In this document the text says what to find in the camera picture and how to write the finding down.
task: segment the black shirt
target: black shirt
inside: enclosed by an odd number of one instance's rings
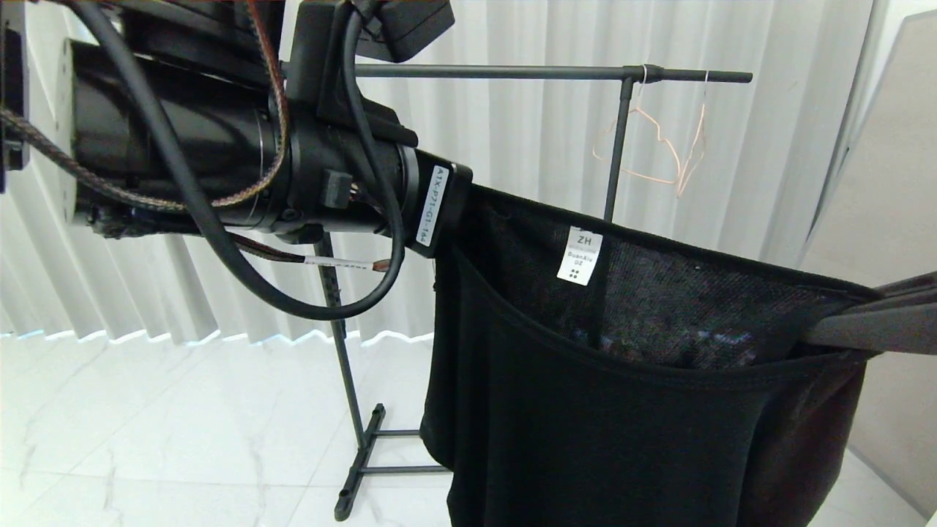
[[[571,227],[602,237],[587,285],[557,277]],[[421,426],[453,526],[807,525],[873,354],[797,336],[875,298],[474,188]]]

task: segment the white tile floor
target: white tile floor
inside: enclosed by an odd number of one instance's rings
[[[350,341],[365,413],[419,423],[429,343]],[[332,525],[354,437],[331,344],[0,339],[5,527]],[[428,462],[387,439],[372,464]],[[365,480],[343,525],[449,525],[448,475]],[[811,527],[923,527],[855,456]]]

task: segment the cable label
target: cable label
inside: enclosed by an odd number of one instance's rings
[[[446,167],[433,169],[429,190],[426,191],[426,201],[423,203],[423,214],[420,216],[420,227],[416,231],[416,241],[427,247],[433,243],[433,232],[436,230],[436,220],[439,218],[442,194],[446,191],[448,181],[449,169]]]
[[[557,278],[579,285],[588,285],[599,260],[602,250],[602,235],[570,227],[570,237],[566,240],[566,252],[559,265]]]

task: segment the black metal rack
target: black metal rack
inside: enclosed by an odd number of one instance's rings
[[[360,65],[357,67],[359,77],[394,77],[394,78],[432,78],[432,79],[531,79],[531,80],[561,80],[561,81],[618,81],[621,90],[618,96],[618,114],[615,128],[614,147],[608,180],[608,189],[605,193],[605,208],[602,217],[606,221],[612,220],[615,212],[615,198],[618,190],[618,176],[621,168],[621,155],[624,148],[625,128],[628,125],[628,112],[631,108],[632,91],[636,83],[656,83],[659,81],[692,81],[708,83],[749,83],[751,73],[740,71],[714,71],[704,69],[667,69],[659,66],[645,64],[642,66],[625,66],[621,68],[595,68],[595,67],[554,67],[554,66],[413,66],[413,65]],[[319,256],[333,256],[332,238],[329,234],[316,245]],[[338,278],[332,267],[320,267],[322,289],[325,292],[326,305],[335,307],[341,304]],[[354,426],[355,439],[358,442],[358,454],[349,468],[345,486],[338,492],[338,502],[335,504],[335,519],[347,519],[354,507],[354,500],[359,487],[366,475],[371,474],[437,474],[448,472],[446,468],[438,465],[428,466],[390,466],[371,467],[368,461],[374,446],[379,438],[412,438],[419,437],[418,430],[385,430],[381,429],[386,410],[384,405],[378,405],[371,412],[371,419],[367,428],[361,418],[361,408],[358,405],[358,395],[355,391],[354,380],[351,375],[348,348],[345,344],[347,336],[344,320],[332,321],[332,333],[335,336],[335,351],[338,353],[338,364],[342,372],[342,381],[345,385],[345,395],[351,412],[351,423]]]

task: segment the curtain fold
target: curtain fold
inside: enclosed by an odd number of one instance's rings
[[[751,84],[654,83],[634,104],[654,116],[677,152],[691,147],[706,105],[705,153],[679,199],[671,185],[623,173],[615,222],[776,264],[796,265],[825,182],[855,76],[872,0],[816,2],[526,2],[454,0],[455,26],[418,64],[618,66],[747,70]],[[62,41],[83,38],[70,13],[27,7],[31,120],[56,132]],[[290,2],[287,25],[295,22]],[[291,31],[282,58],[289,59]],[[588,81],[362,79],[364,94],[394,108],[420,147],[470,166],[475,182],[600,216],[619,85]],[[675,163],[656,129],[633,113],[623,167],[669,179]],[[327,324],[277,312],[250,294],[198,238],[103,240],[62,221],[59,171],[36,154],[0,197],[4,332],[144,330],[176,341],[247,334],[298,339]],[[265,243],[284,248],[277,240]],[[312,248],[292,248],[307,253]],[[339,257],[375,260],[388,240],[338,233]],[[287,294],[322,303],[306,265],[248,257]],[[346,302],[377,283],[339,271]],[[350,321],[381,330],[432,331],[432,263],[410,253],[376,309]]]

